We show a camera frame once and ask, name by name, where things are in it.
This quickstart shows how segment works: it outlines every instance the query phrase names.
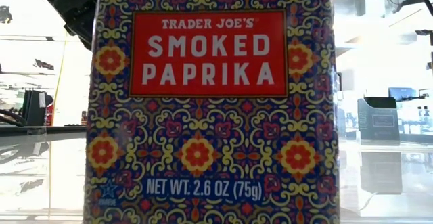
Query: red object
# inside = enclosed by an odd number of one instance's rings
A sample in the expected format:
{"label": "red object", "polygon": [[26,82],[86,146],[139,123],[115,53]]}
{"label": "red object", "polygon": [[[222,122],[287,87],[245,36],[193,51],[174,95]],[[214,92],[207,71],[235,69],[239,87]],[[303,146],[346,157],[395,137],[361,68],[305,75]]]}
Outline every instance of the red object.
{"label": "red object", "polygon": [[47,106],[45,126],[53,126],[53,104]]}
{"label": "red object", "polygon": [[87,112],[86,111],[81,112],[81,125],[82,126],[87,125]]}
{"label": "red object", "polygon": [[284,11],[136,12],[132,97],[286,97]]}

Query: glass table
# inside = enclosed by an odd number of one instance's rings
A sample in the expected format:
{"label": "glass table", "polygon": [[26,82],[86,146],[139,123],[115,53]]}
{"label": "glass table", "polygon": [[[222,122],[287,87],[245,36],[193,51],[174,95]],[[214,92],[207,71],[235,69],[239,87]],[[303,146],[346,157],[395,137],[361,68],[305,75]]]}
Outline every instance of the glass table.
{"label": "glass table", "polygon": [[[10,158],[24,146],[0,148],[0,223],[81,223],[85,139]],[[433,223],[433,146],[342,140],[340,207],[342,223]]]}

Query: decorative tile pattern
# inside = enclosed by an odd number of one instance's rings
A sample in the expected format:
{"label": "decorative tile pattern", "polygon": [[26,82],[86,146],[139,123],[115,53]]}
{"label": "decorative tile pattern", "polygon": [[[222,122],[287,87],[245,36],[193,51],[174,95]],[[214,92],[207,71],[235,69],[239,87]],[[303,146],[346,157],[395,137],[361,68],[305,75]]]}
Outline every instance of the decorative tile pattern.
{"label": "decorative tile pattern", "polygon": [[[228,9],[286,10],[288,98],[128,97],[134,11]],[[339,223],[330,0],[100,0],[94,50],[85,223]],[[150,177],[263,188],[256,201],[157,198]]]}

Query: blue star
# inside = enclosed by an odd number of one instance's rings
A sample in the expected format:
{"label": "blue star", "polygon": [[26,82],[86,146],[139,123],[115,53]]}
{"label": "blue star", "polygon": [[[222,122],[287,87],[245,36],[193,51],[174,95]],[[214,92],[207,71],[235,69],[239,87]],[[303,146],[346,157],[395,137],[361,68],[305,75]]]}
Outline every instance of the blue star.
{"label": "blue star", "polygon": [[105,185],[101,185],[102,188],[102,198],[108,196],[114,198],[114,190],[117,186],[113,185],[111,181],[108,181]]}

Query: red flower motif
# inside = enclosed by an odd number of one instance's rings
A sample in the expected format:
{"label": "red flower motif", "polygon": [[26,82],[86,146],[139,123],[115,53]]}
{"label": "red flower motif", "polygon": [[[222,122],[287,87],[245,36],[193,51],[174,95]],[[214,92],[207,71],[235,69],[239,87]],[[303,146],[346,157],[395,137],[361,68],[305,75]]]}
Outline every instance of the red flower motif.
{"label": "red flower motif", "polygon": [[155,101],[151,101],[149,103],[147,103],[146,108],[150,111],[150,112],[155,112],[156,109],[158,109],[158,104]]}
{"label": "red flower motif", "polygon": [[251,102],[245,101],[244,103],[242,103],[241,109],[245,113],[251,112],[252,111],[252,104],[251,104]]}
{"label": "red flower motif", "polygon": [[250,215],[254,209],[250,203],[246,202],[242,205],[241,210],[245,215]]}
{"label": "red flower motif", "polygon": [[182,145],[178,157],[183,168],[188,169],[194,176],[200,176],[204,171],[211,169],[219,154],[212,144],[197,132]]}
{"label": "red flower motif", "polygon": [[140,202],[140,207],[141,207],[142,210],[148,211],[150,209],[150,207],[151,207],[151,203],[150,203],[149,200],[142,200]]}
{"label": "red flower motif", "polygon": [[301,47],[290,49],[289,66],[291,69],[302,70],[309,63],[309,55]]}
{"label": "red flower motif", "polygon": [[122,65],[122,57],[117,53],[117,51],[106,51],[104,52],[100,60],[99,65],[107,72],[115,71],[119,66]]}
{"label": "red flower motif", "polygon": [[294,169],[304,169],[310,164],[311,153],[303,145],[293,145],[286,151],[286,162]]}
{"label": "red flower motif", "polygon": [[230,130],[231,130],[230,122],[217,123],[215,125],[215,133],[223,139],[227,139],[230,137]]}
{"label": "red flower motif", "polygon": [[192,143],[187,148],[186,159],[191,166],[203,166],[209,160],[209,149],[203,143]]}
{"label": "red flower motif", "polygon": [[279,136],[279,125],[275,123],[263,123],[263,135],[265,139],[275,139]]}
{"label": "red flower motif", "polygon": [[98,141],[92,148],[92,158],[97,164],[106,164],[114,157],[114,147],[109,141]]}

